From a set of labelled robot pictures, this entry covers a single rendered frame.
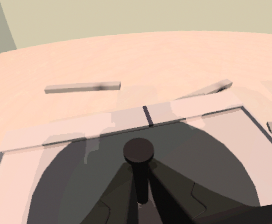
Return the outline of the grey flat bar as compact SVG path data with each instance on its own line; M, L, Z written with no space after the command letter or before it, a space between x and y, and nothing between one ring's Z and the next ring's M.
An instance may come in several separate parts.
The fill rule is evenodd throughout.
M216 81L214 84L208 85L208 87L205 87L203 89L199 89L199 91L188 93L188 95L184 95L181 97L177 97L175 100L179 99L187 99L187 97L193 97L193 96L208 96L213 95L213 93L221 92L222 89L232 87L233 81L229 79Z

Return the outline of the grey rimmed tray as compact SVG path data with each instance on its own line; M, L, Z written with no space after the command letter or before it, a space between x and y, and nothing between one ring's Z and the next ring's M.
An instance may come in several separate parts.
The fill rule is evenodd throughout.
M7 131L0 145L0 224L27 224L40 176L71 141L175 121L204 129L225 144L249 173L261 206L272 204L272 133L225 91Z

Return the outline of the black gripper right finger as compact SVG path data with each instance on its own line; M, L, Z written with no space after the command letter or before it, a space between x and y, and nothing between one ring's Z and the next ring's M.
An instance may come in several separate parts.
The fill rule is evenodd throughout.
M272 204L241 204L181 176L155 157L148 176L163 224L272 224Z

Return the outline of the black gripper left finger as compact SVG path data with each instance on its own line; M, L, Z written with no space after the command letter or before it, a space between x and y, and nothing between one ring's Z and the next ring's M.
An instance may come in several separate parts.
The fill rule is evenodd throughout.
M103 196L81 224L139 224L139 204L131 164L121 164Z

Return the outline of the grey metal disc with small centre hole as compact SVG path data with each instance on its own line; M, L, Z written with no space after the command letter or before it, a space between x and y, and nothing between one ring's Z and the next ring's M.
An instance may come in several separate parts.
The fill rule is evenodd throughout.
M221 141L183 121L71 141L40 176L27 224L81 224L124 159L132 139L151 141L155 159L204 188L249 206L261 206L244 165Z

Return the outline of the black metal pin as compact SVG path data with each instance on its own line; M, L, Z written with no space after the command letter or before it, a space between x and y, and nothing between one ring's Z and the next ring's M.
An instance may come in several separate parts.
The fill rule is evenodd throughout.
M137 202L144 205L148 201L149 176L148 164L155 156L155 148L151 141L145 139L129 140L123 148L124 159L131 164L135 179Z

